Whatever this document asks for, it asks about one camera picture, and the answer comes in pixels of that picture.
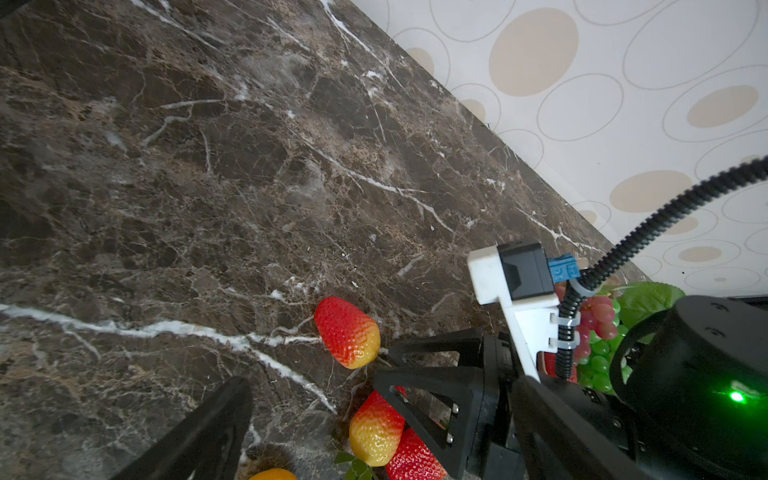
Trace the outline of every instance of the white bracket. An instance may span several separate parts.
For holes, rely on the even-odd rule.
[[[539,380],[536,355],[539,352],[555,353],[559,348],[575,349],[579,336],[572,342],[558,340],[558,296],[554,293],[512,302],[504,275],[502,259],[496,247],[470,252],[467,257],[469,275],[478,303],[488,305],[499,302],[509,326],[523,372]]]

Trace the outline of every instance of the beige oval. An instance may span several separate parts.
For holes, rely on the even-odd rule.
[[[699,128],[725,125],[752,110],[759,99],[760,93],[750,85],[715,90],[690,108],[688,123]]]
[[[579,210],[578,213],[580,213],[582,217],[586,218],[587,222],[593,225],[594,222],[598,221],[598,214],[593,210]]]
[[[691,247],[680,252],[678,257],[684,262],[709,262],[723,254],[723,251],[715,247]]]
[[[611,205],[623,212],[652,212],[692,185],[686,174],[675,170],[652,170],[634,175],[611,192]]]
[[[491,81],[507,95],[537,94],[562,78],[577,49],[573,18],[556,8],[536,8],[499,33],[488,59]]]
[[[699,220],[696,217],[685,217],[670,227],[669,230],[662,233],[662,235],[680,235],[681,233],[688,233],[698,226]]]
[[[432,56],[423,48],[413,47],[407,50],[408,55],[411,55],[419,65],[422,66],[430,75],[435,74],[435,61],[432,60]]]
[[[462,100],[462,103],[467,107],[467,110],[471,111],[481,122],[485,122],[485,107],[483,107],[482,103],[473,98]]]

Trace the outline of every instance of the bunch of grapes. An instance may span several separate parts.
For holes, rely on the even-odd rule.
[[[555,288],[560,300],[565,295],[565,287]],[[629,329],[619,320],[619,303],[609,296],[593,296],[581,305],[581,324],[576,331],[581,336],[581,343],[574,352],[578,362],[578,381],[581,385],[614,395],[608,367],[614,359],[614,353],[627,335]],[[627,360],[621,359],[621,375],[627,381],[632,368]]]

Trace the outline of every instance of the blue connector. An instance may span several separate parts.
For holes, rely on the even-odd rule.
[[[570,253],[558,258],[550,258],[547,260],[549,265],[549,273],[552,275],[552,282],[566,282],[572,278],[578,278],[581,276],[581,272],[576,264],[576,259]]]

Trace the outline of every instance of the red strawberry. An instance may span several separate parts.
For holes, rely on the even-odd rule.
[[[405,395],[402,387],[397,389]],[[383,467],[392,459],[400,443],[406,421],[378,392],[362,404],[349,424],[352,451],[372,467]]]
[[[413,429],[402,434],[386,473],[390,480],[442,480],[448,474]]]
[[[367,365],[379,355],[379,326],[346,300],[329,296],[320,302],[315,325],[333,358],[348,369]]]
[[[547,370],[547,375],[557,378],[558,374],[555,373],[554,364],[557,355],[554,353],[544,352],[544,368]],[[574,365],[571,378],[569,382],[578,383],[578,377],[576,375],[576,365]]]

